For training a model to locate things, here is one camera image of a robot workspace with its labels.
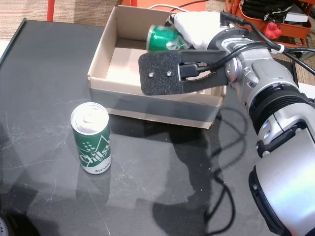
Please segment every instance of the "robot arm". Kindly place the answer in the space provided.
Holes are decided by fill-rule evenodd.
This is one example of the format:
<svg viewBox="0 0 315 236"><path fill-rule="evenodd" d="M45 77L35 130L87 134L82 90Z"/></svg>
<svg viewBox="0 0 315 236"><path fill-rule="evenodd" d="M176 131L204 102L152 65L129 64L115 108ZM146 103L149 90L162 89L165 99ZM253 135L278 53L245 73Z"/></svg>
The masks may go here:
<svg viewBox="0 0 315 236"><path fill-rule="evenodd" d="M263 158L250 173L249 184L269 229L283 236L314 235L314 101L273 60L268 45L256 42L256 35L247 29L229 25L239 23L230 15L177 13L169 21L197 50L141 56L142 91L179 94L230 83L258 135L256 149ZM196 24L200 22L211 24L205 29L207 24ZM186 80L207 70L211 73L203 78Z"/></svg>

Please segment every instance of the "cable clip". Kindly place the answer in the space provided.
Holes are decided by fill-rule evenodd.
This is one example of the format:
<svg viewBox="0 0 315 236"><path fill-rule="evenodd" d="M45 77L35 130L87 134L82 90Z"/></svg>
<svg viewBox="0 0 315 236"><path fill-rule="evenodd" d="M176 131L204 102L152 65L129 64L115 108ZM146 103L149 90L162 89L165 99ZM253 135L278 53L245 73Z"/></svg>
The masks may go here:
<svg viewBox="0 0 315 236"><path fill-rule="evenodd" d="M280 50L277 51L276 49L271 49L271 53L272 53L272 54L278 54L278 53L283 53L283 52L284 52L284 49L285 49L284 45L281 44L281 43L278 43L278 45L281 46Z"/></svg>

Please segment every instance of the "black cable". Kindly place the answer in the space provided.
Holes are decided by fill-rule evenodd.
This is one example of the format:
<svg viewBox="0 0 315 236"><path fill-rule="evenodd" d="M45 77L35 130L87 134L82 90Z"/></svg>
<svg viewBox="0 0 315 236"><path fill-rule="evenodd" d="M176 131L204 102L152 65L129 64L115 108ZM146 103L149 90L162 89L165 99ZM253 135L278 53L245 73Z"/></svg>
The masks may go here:
<svg viewBox="0 0 315 236"><path fill-rule="evenodd" d="M259 31L259 29L251 22L244 21L244 25L248 25L251 27L251 29L263 40L265 41L270 47L276 50L280 50L281 46L277 43L274 43L269 38L267 38L262 32Z"/></svg>
<svg viewBox="0 0 315 236"><path fill-rule="evenodd" d="M205 1L209 1L209 0L192 1L192 2L188 2L186 4L183 4L181 6L178 6L178 7L184 7L184 6L188 6L188 5L192 5L192 4L200 3L200 2L205 2Z"/></svg>
<svg viewBox="0 0 315 236"><path fill-rule="evenodd" d="M304 67L311 74L315 75L315 71L311 67L306 65L304 62L302 62L299 58L297 58L294 55L291 55L290 53L287 53L287 52L283 52L283 54L286 55L288 58L292 59L293 61L295 61L296 63L298 63L299 65L301 65L302 67Z"/></svg>
<svg viewBox="0 0 315 236"><path fill-rule="evenodd" d="M262 42L249 43L249 44L246 44L246 45L236 49L235 51L233 51L232 53L230 53L226 57L224 57L221 60L217 61L216 63L213 63L213 64L208 65L208 66L204 66L204 67L201 67L201 68L202 68L203 71L217 70L218 68L223 67L229 60L233 59L234 57L236 57L240 53L242 53L244 51L247 51L247 50L250 50L250 49L258 49L258 48L271 49L272 47L270 47L266 43L262 43Z"/></svg>
<svg viewBox="0 0 315 236"><path fill-rule="evenodd" d="M248 25L252 28L252 30L263 40L265 41L269 46L271 46L273 49L276 50L280 50L281 46L275 42L273 42L272 40L270 40L269 38L267 38L262 32L260 32L260 30L251 22L247 22L244 21L244 25ZM308 48L308 47L298 47L298 48L291 48L291 47L284 47L284 51L285 52L313 52L315 53L315 49L314 48Z"/></svg>

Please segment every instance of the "white cable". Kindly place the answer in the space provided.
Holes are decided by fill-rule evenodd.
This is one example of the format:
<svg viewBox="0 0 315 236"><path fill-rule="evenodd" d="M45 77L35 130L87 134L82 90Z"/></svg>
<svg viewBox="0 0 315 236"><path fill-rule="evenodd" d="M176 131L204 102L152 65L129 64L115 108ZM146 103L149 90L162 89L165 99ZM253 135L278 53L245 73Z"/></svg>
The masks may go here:
<svg viewBox="0 0 315 236"><path fill-rule="evenodd" d="M165 7L175 8L175 9L183 11L183 12L189 12L189 11L187 11L185 9L180 8L180 7L173 6L173 5L168 5L168 4L155 4L153 6L150 6L149 9L155 8L157 6L165 6Z"/></svg>
<svg viewBox="0 0 315 236"><path fill-rule="evenodd" d="M284 52L284 45L281 44L281 43L278 43L278 45L281 46L280 50L277 51L276 49L271 49L271 53L272 53L272 54L277 54L277 53L283 53L283 52Z"/></svg>

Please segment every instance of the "gray tape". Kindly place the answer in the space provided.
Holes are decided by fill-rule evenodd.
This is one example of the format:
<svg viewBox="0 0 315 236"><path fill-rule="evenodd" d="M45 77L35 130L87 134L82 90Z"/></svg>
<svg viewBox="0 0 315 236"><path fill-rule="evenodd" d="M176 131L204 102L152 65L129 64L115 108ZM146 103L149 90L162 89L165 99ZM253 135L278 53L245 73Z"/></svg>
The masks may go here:
<svg viewBox="0 0 315 236"><path fill-rule="evenodd" d="M213 121L220 109L220 107L164 100L154 96L144 98L143 96L94 88L90 88L90 94L93 102L111 109L205 122Z"/></svg>

